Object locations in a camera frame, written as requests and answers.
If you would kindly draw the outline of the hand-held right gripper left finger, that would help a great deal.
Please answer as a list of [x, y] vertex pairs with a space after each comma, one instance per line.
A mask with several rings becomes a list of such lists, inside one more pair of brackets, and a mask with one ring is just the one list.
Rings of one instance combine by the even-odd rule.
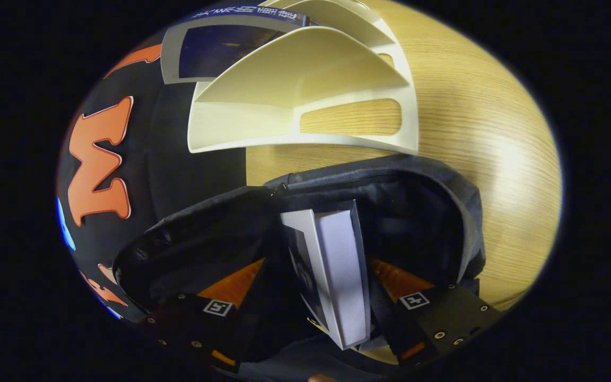
[[141, 331], [186, 361], [236, 372], [261, 322], [265, 258], [199, 293], [176, 293], [146, 315]]

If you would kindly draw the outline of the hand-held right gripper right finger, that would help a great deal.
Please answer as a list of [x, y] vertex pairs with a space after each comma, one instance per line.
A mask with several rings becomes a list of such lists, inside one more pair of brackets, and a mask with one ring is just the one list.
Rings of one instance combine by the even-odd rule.
[[502, 319], [463, 284], [433, 284], [379, 259], [369, 264], [371, 310], [400, 367], [450, 355]]

